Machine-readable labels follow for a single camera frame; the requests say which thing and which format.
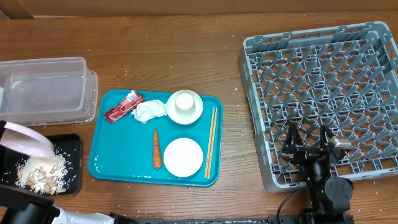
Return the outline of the rice and peanut scraps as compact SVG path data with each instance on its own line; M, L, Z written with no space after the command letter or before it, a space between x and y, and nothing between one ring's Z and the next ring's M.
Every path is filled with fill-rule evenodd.
M58 154L51 158L29 157L17 166L16 186L35 193L55 195L67 191L67 161Z

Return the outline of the red snack wrapper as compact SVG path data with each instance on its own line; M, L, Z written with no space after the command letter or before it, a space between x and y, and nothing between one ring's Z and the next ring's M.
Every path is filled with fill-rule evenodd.
M138 104L143 101L144 97L140 93L131 90L115 108L111 108L104 114L104 118L110 123L115 123L136 109Z

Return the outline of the white cup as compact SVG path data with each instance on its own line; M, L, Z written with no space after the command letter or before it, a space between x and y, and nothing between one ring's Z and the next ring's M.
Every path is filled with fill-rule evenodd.
M181 93L175 100L176 108L181 111L190 111L194 106L193 96L189 93Z

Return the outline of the large pink plate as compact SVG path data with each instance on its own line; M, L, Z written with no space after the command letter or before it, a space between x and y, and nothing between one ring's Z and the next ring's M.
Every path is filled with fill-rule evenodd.
M28 156L54 156L54 145L45 136L33 129L5 120L1 120L1 146Z

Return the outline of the white bowl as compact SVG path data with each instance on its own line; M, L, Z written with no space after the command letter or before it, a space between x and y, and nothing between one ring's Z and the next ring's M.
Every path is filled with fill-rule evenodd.
M193 96L194 106L190 111L181 111L176 108L175 100L181 93L189 93ZM191 90L180 90L173 93L165 104L168 117L175 123L189 125L194 123L203 112L203 101L201 97Z

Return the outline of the orange carrot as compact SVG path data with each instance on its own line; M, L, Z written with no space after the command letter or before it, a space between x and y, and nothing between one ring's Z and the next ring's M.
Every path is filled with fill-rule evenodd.
M162 154L160 151L160 145L159 145L159 135L158 131L154 131L154 136L153 136L153 166L155 169L160 169L162 167Z

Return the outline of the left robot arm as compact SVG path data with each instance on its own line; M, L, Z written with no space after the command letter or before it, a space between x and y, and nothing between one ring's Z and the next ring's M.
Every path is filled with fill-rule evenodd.
M54 200L31 191L1 186L1 206L6 212L4 224L115 224L136 221L118 214L82 214L66 211L54 205Z

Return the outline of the white tissue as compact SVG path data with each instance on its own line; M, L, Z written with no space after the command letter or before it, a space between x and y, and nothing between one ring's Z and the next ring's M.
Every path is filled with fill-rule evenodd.
M167 111L165 103L160 100L149 100L139 103L137 107L132 110L131 114L137 121L146 124L146 122L153 118L167 116Z

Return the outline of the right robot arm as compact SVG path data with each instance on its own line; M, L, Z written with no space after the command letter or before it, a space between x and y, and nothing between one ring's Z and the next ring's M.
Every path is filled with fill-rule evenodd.
M320 145L305 146L294 122L289 129L282 152L291 154L285 159L299 169L306 187L287 197L278 207L277 223L287 220L291 223L353 223L353 217L345 215L350 209L354 185L351 180L330 174L331 165L343 159L351 150L351 142L335 136L323 125L320 128ZM284 204L299 193L307 191L310 208L303 209L300 215L282 217L280 211Z

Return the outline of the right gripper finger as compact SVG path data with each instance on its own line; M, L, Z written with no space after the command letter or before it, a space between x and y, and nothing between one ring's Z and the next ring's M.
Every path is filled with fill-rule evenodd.
M328 139L333 137L332 131L325 124L320 127L320 146L326 148L328 146Z
M289 129L287 137L285 139L283 149L298 149L302 147L302 139L299 135L299 131L293 121L289 121Z

